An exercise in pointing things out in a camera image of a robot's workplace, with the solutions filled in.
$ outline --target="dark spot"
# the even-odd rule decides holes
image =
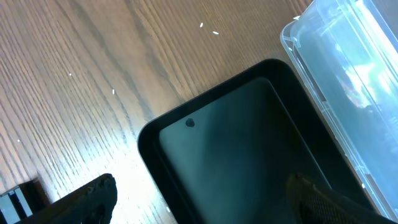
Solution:
[[[188,127],[192,128],[195,125],[195,122],[193,122],[192,118],[188,118],[187,121],[185,122],[185,125],[187,125]]]

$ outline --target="black plastic container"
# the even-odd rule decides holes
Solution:
[[[289,174],[373,210],[294,72],[265,60],[147,124],[139,152],[179,223],[294,223]]]

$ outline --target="plastic container lid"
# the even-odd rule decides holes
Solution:
[[[398,222],[396,13],[396,0],[315,0],[280,39],[374,206]]]

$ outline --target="transparent plastic box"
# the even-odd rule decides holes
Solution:
[[[280,39],[380,214],[398,222],[398,0],[314,0]]]

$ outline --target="wooden table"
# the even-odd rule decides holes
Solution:
[[[38,177],[56,201],[109,172],[113,223],[175,222],[140,130],[265,58],[288,62],[279,34],[310,1],[0,0],[0,193]]]

